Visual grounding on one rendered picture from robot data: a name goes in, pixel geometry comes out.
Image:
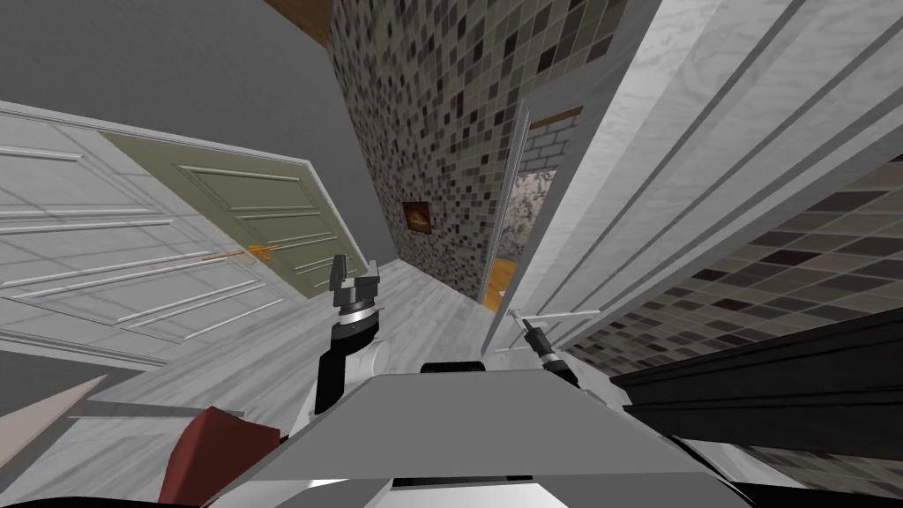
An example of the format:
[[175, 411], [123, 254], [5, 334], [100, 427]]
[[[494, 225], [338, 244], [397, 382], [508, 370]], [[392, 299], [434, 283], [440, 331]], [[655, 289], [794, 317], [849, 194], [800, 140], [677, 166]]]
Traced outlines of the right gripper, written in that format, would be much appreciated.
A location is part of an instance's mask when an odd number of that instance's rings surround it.
[[547, 328], [547, 324], [541, 321], [534, 321], [529, 319], [521, 319], [520, 324], [525, 332], [525, 340], [528, 346], [539, 356], [549, 356], [554, 354], [554, 350], [551, 347], [549, 339], [547, 335], [545, 335], [545, 328]]

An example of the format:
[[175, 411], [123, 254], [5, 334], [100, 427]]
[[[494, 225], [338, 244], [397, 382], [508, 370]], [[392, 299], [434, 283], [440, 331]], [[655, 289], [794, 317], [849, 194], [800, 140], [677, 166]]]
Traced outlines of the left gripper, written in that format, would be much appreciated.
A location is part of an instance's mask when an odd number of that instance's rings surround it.
[[331, 268], [333, 305], [339, 308], [340, 315], [350, 315], [372, 308], [375, 305], [380, 280], [376, 260], [368, 262], [365, 277], [347, 279], [347, 256], [335, 255]]

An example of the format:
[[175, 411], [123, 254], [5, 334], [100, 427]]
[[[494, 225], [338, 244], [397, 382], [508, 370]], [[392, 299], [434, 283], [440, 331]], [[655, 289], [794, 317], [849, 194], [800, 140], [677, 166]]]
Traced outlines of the white door lever handle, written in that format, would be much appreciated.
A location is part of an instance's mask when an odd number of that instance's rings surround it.
[[570, 319], [570, 318], [591, 318], [594, 317], [601, 312], [599, 310], [579, 310], [573, 312], [555, 312], [549, 314], [540, 314], [540, 315], [525, 315], [520, 312], [520, 310], [511, 310], [509, 314], [512, 318], [519, 321], [542, 321], [542, 320], [562, 320], [562, 319]]

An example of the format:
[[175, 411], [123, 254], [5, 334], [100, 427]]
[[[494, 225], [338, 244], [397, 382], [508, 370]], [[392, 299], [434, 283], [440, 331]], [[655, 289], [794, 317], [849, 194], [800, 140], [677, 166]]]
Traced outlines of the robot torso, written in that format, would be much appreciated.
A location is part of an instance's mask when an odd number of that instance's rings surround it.
[[699, 461], [545, 370], [382, 375], [205, 508], [753, 508]]

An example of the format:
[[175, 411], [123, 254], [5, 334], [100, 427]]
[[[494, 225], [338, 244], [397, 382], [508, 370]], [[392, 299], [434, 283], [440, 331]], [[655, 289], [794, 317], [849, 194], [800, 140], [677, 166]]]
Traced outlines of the olive green door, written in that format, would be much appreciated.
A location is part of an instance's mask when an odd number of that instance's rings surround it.
[[335, 255], [350, 276], [367, 266], [305, 164], [121, 134], [106, 139], [242, 247], [274, 246], [262, 262], [305, 297], [329, 288]]

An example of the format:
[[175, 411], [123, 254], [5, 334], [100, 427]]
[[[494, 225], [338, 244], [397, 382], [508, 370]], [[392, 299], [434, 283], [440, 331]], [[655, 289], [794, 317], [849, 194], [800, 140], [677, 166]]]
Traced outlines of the dark red box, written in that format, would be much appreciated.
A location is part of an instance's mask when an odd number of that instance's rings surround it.
[[277, 428], [207, 407], [194, 416], [171, 452], [158, 501], [202, 506], [281, 441]]

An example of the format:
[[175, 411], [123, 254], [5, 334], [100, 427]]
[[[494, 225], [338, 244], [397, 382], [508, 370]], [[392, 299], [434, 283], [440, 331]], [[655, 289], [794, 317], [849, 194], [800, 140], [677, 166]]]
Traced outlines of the white panelled door leaf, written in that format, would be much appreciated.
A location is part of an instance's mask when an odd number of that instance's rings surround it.
[[568, 347], [903, 154], [903, 0], [629, 0], [481, 352]]

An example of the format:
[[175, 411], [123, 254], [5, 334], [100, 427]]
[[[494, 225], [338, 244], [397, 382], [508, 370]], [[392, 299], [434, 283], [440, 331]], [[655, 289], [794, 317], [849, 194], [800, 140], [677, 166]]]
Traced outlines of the white panelled double door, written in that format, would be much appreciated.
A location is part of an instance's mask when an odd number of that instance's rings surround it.
[[0, 352], [153, 370], [301, 300], [98, 131], [0, 109]]

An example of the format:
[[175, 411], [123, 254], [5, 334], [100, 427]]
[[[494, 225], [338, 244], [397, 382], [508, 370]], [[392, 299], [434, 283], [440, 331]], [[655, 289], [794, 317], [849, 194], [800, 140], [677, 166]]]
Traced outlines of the beige flat board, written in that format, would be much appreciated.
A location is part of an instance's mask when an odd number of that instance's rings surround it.
[[87, 380], [81, 385], [1, 416], [0, 467], [11, 462], [27, 445], [78, 404], [106, 377], [103, 375]]

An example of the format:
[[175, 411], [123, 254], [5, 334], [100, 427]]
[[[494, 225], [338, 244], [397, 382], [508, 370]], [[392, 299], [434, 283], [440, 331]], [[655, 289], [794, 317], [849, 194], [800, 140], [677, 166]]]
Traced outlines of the orange picture on wall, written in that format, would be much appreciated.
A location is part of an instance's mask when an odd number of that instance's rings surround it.
[[402, 204], [405, 223], [409, 230], [429, 235], [432, 232], [429, 204], [425, 201], [407, 201]]

